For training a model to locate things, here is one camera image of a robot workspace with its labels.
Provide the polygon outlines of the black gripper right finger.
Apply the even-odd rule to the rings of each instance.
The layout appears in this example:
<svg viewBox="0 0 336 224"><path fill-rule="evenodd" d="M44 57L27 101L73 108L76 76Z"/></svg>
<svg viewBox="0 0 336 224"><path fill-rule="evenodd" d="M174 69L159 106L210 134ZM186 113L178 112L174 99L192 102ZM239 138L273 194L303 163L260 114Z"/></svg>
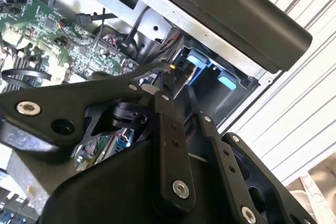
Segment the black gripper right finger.
<svg viewBox="0 0 336 224"><path fill-rule="evenodd" d="M189 121L194 135L188 142L192 154L207 158L215 176L205 182L217 197L218 223L315 223L285 186L235 133L220 135L213 119L198 106L193 88Z"/></svg>

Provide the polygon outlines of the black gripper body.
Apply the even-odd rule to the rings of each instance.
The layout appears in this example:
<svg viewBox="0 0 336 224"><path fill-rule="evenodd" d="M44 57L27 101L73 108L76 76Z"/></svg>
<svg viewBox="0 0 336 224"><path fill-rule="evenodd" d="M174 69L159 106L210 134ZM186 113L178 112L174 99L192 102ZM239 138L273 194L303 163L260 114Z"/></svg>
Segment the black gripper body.
<svg viewBox="0 0 336 224"><path fill-rule="evenodd" d="M182 216L156 211L152 145L143 142L63 182L47 200L40 223L234 223L219 175L190 158L196 205Z"/></svg>

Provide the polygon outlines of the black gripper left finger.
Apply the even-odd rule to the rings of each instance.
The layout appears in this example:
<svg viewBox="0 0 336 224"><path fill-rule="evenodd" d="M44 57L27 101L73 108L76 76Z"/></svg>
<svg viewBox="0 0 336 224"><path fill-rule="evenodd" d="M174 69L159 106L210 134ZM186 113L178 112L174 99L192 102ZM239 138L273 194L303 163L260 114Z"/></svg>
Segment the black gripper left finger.
<svg viewBox="0 0 336 224"><path fill-rule="evenodd" d="M191 212L196 198L190 159L170 92L142 89L130 73L1 95L1 142L51 166L43 176L52 178L54 188L42 211L63 182L81 173L74 168L75 149L122 128L134 130L130 147L152 145L154 208Z"/></svg>

